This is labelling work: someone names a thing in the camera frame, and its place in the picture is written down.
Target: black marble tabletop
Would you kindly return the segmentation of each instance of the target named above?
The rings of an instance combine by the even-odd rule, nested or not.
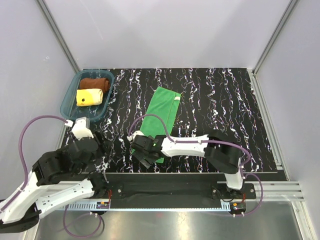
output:
[[[108,69],[114,74],[110,103],[104,117],[92,122],[92,130],[102,130],[113,142],[109,157],[97,159],[93,169],[107,173],[212,173],[217,170],[202,157],[165,158],[146,169],[130,154],[127,140],[133,121],[146,113],[157,89],[181,93],[171,135],[194,137],[218,129],[236,139],[251,152],[246,172],[276,172],[255,93],[246,68],[157,68]],[[70,130],[63,145],[73,141]]]

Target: gray wall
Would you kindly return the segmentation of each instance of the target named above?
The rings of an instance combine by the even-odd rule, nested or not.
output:
[[[292,180],[320,237],[320,1],[301,0],[261,70],[266,104]]]
[[[74,75],[36,1],[10,0],[0,4],[0,199],[22,183],[18,139],[32,118],[59,115]],[[25,134],[23,150],[28,169],[58,141],[62,123],[43,119]],[[21,234],[1,234],[16,240]]]
[[[80,68],[252,68],[290,0],[45,1]]]

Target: cable connector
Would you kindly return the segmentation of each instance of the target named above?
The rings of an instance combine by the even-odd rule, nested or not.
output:
[[[74,122],[71,120],[67,120],[67,122],[64,124],[65,126],[72,128],[72,126],[74,125]]]

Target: rolled towel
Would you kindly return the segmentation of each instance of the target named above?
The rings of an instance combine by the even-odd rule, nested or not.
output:
[[[76,91],[76,105],[78,107],[99,105],[102,103],[104,93],[101,89],[82,89]]]
[[[84,78],[80,81],[80,89],[101,89],[105,94],[110,89],[110,81],[107,78]]]

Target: purple cable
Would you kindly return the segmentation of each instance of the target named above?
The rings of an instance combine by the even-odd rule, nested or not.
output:
[[[59,116],[42,115],[42,116],[35,117],[34,119],[29,121],[24,126],[24,128],[22,129],[22,132],[20,134],[20,137],[19,137],[19,155],[20,155],[20,160],[21,160],[21,164],[22,164],[22,167],[23,167],[23,171],[24,171],[24,181],[23,181],[23,184],[22,184],[22,187],[21,187],[20,191],[18,191],[15,195],[13,195],[13,197],[0,209],[1,211],[4,211],[19,196],[21,191],[23,191],[26,188],[27,184],[28,184],[28,168],[27,168],[27,164],[26,164],[26,161],[25,161],[25,158],[24,158],[23,151],[22,151],[22,140],[24,139],[24,135],[25,135],[28,127],[32,123],[34,123],[35,121],[37,121],[39,119],[46,119],[46,118],[58,119],[58,120],[63,121],[64,123],[67,123],[67,120],[65,120],[64,118],[59,117]]]
[[[99,217],[99,225],[98,227],[89,235],[86,235],[86,236],[79,236],[79,235],[75,235],[73,234],[72,232],[70,232],[68,230],[68,226],[66,225],[66,215],[67,215],[67,209],[68,209],[69,205],[65,206],[65,210],[64,210],[64,213],[63,213],[63,221],[62,221],[62,224],[63,224],[63,228],[64,230],[66,231],[67,234],[69,234],[71,237],[74,237],[74,238],[77,238],[77,239],[88,239],[88,238],[91,238],[93,235],[96,234],[96,232],[99,230],[100,226],[101,226],[101,222],[103,221],[102,217],[100,215],[97,215]]]
[[[138,117],[136,120],[134,120],[134,122],[132,123],[132,125],[130,126],[129,128],[129,132],[128,132],[128,135],[129,137],[132,135],[132,130],[133,128],[135,127],[135,125],[137,124],[137,122],[139,122],[140,120],[144,119],[145,117],[155,117],[157,119],[159,119],[163,125],[163,128],[164,128],[164,131],[165,131],[165,135],[166,137],[171,141],[171,142],[175,142],[175,143],[178,143],[178,144],[197,144],[199,143],[198,141],[183,141],[183,140],[177,140],[175,141],[171,136],[170,134],[168,133],[168,130],[167,130],[167,127],[166,127],[166,124],[165,122],[161,119],[161,117],[159,117],[158,115],[155,115],[155,114],[145,114],[145,115],[142,115],[140,117]],[[244,162],[241,162],[239,167],[240,167],[240,174],[241,174],[241,177],[246,179],[247,176],[254,176],[259,184],[260,184],[260,187],[261,187],[261,197],[260,197],[260,201],[258,203],[258,205],[250,212],[246,213],[245,215],[250,215],[250,214],[253,214],[262,204],[262,201],[263,201],[263,197],[264,197],[264,190],[263,190],[263,186],[262,186],[262,183],[261,183],[261,180],[260,178],[254,174],[254,173],[247,173],[244,177],[244,171],[243,171],[243,166],[248,163],[251,159],[251,155],[249,153],[249,151],[245,148],[243,148],[242,146],[239,146],[237,144],[234,144],[232,142],[227,142],[227,141],[218,141],[218,140],[203,140],[201,141],[201,143],[213,143],[213,144],[221,144],[221,145],[228,145],[228,146],[231,146],[231,147],[234,147],[234,148],[237,148],[237,149],[240,149],[241,151],[243,151],[246,155],[247,155],[247,158]]]

